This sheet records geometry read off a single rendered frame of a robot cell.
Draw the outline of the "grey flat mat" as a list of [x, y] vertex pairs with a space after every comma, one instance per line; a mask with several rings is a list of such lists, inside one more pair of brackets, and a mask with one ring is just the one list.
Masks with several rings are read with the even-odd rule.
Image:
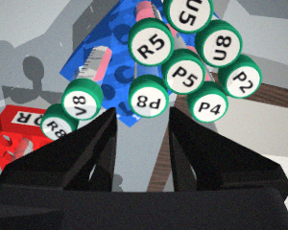
[[[0, 114], [8, 105], [47, 109], [69, 83], [60, 70], [120, 0], [0, 0]], [[288, 89], [288, 0], [212, 0], [242, 37], [262, 82]], [[128, 127], [117, 118], [112, 192], [146, 192], [177, 94], [166, 110]]]

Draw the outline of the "blue tube rack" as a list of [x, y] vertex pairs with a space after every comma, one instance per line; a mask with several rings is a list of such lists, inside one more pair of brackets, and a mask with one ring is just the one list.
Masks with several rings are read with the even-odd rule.
[[135, 23], [136, 5], [142, 1], [151, 1], [159, 11], [162, 21], [168, 24], [160, 0], [120, 0], [89, 33], [60, 70], [60, 74], [70, 81], [76, 69], [84, 66], [93, 47], [110, 48], [112, 55], [101, 85], [104, 94], [102, 107], [116, 107], [117, 118], [128, 127], [141, 119], [132, 113], [127, 100], [134, 75], [134, 60], [128, 50], [128, 36]]

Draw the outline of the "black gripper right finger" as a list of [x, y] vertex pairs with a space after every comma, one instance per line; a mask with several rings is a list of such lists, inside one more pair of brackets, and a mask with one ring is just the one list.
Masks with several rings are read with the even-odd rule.
[[168, 131], [174, 192], [269, 187], [283, 201], [287, 198], [288, 178], [277, 162], [198, 124], [174, 106]]

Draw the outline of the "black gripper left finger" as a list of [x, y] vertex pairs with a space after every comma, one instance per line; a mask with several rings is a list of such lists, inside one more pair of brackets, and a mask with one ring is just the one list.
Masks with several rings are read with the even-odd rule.
[[116, 143], [116, 107], [110, 107], [87, 125], [7, 164], [0, 184], [111, 192]]

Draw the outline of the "red tube rack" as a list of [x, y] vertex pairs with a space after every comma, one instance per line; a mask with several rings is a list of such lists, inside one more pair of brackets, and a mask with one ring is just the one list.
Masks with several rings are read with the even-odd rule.
[[[33, 149], [37, 150], [44, 145], [53, 142], [47, 138], [40, 129], [40, 120], [46, 109], [32, 108], [8, 104], [0, 114], [0, 167], [9, 164], [16, 146], [21, 138], [27, 138], [33, 143]], [[3, 135], [10, 137], [10, 141]]]

